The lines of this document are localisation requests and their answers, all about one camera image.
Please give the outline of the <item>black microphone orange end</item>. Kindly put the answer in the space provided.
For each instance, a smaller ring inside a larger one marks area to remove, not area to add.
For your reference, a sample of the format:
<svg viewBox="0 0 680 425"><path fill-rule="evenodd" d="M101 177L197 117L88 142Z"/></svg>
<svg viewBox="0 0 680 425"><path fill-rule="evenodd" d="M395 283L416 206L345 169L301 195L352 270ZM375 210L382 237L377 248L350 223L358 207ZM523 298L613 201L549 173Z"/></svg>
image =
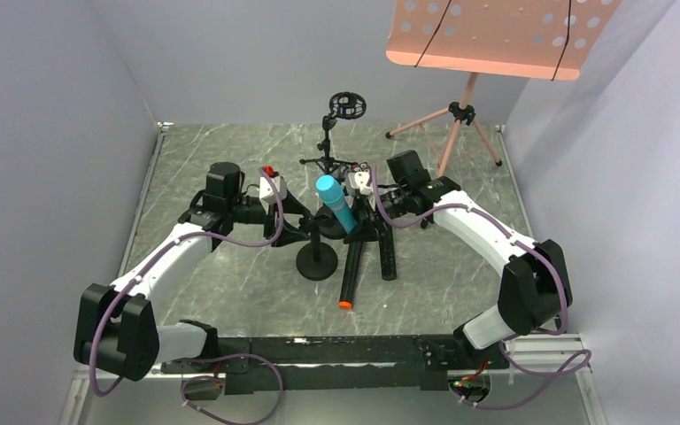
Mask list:
<svg viewBox="0 0 680 425"><path fill-rule="evenodd" d="M346 260L344 263L344 275L338 299L338 307L351 310L355 298L358 282L359 265L364 251L363 242L354 242L348 245Z"/></svg>

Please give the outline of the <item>black round-base mic stand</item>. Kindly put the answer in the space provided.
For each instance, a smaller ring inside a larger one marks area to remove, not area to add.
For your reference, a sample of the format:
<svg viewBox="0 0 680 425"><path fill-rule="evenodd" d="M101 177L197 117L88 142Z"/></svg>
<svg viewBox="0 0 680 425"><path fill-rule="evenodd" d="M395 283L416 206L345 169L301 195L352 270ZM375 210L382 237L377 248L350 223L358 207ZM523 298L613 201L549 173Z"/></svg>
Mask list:
<svg viewBox="0 0 680 425"><path fill-rule="evenodd" d="M320 207L314 215L320 234L330 240L342 240L346 232L333 211L326 205Z"/></svg>
<svg viewBox="0 0 680 425"><path fill-rule="evenodd" d="M321 227L330 223L330 217L319 214L308 219L304 231L309 235L309 243L297 253L296 268L298 272L310 281L328 279L337 269L338 257L335 250L321 240Z"/></svg>

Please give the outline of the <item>blue microphone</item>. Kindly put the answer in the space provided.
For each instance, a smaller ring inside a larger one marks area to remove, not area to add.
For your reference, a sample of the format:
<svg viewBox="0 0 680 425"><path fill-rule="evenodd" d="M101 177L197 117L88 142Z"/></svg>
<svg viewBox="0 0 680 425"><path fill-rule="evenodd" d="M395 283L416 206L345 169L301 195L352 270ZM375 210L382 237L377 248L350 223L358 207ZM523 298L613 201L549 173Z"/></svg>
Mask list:
<svg viewBox="0 0 680 425"><path fill-rule="evenodd" d="M322 203L332 211L345 233L350 234L357 226L357 221L337 179L331 174L324 174L317 179L315 188Z"/></svg>

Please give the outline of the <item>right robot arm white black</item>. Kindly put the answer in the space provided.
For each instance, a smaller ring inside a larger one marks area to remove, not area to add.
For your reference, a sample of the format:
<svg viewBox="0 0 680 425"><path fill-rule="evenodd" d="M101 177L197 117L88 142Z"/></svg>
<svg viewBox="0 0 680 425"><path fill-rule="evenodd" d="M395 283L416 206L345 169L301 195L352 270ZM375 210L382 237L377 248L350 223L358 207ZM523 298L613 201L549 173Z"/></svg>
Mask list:
<svg viewBox="0 0 680 425"><path fill-rule="evenodd" d="M483 257L500 278L496 304L454 332L468 349L482 351L514 336L545 331L560 320L565 331L573 302L562 248L551 239L538 242L508 227L482 209L455 181L433 178L416 151L387 161L393 185L382 191L375 168L352 164L338 189L330 191L330 208L346 231L346 243L380 240L392 228L434 224L457 236Z"/></svg>

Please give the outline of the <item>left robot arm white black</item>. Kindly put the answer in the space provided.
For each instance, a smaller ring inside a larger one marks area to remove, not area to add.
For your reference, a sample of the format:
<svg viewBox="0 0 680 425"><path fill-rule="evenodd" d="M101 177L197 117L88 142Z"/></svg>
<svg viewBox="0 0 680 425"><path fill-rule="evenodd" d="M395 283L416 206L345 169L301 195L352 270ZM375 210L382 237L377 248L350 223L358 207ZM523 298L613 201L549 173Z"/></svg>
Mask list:
<svg viewBox="0 0 680 425"><path fill-rule="evenodd" d="M155 306L167 301L185 277L229 241L237 224L262 226L261 246L309 237L287 220L290 214L308 220L311 212L280 174L270 166L261 167L256 197L247 195L244 176L235 163L211 164L204 188L142 263L109 284L92 283L84 290L73 344L77 362L139 381L159 363L180 359L202 363L220 357L214 326L193 320L159 326Z"/></svg>

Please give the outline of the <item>pink music stand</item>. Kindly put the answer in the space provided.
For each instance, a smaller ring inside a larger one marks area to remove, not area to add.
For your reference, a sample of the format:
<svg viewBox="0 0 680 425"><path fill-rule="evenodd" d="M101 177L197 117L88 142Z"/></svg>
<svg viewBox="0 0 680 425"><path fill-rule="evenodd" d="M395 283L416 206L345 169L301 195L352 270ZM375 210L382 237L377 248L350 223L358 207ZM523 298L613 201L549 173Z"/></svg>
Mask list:
<svg viewBox="0 0 680 425"><path fill-rule="evenodd" d="M460 110L482 74L574 81L617 1L397 1L386 48L394 64L467 72Z"/></svg>

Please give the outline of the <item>glitter black microphone silver head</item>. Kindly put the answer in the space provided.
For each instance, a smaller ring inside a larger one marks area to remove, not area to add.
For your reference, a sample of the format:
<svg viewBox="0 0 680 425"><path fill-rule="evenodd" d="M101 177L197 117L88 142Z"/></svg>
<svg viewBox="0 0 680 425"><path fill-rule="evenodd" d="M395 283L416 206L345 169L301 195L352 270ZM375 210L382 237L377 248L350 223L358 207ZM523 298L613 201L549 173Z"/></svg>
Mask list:
<svg viewBox="0 0 680 425"><path fill-rule="evenodd" d="M385 281L394 281L398 277L394 232L392 227L386 222L382 222L379 226L378 243L382 278Z"/></svg>

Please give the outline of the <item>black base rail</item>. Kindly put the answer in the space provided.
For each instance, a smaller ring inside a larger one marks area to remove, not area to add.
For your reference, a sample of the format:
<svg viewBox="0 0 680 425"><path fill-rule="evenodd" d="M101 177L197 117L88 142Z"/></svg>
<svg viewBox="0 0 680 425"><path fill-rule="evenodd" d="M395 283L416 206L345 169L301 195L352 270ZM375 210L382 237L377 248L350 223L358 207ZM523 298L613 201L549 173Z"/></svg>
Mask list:
<svg viewBox="0 0 680 425"><path fill-rule="evenodd" d="M228 395L277 390L416 387L447 390L449 380L505 369L499 348L473 352L451 334L416 336L223 337L222 360L173 360L165 375L224 376Z"/></svg>

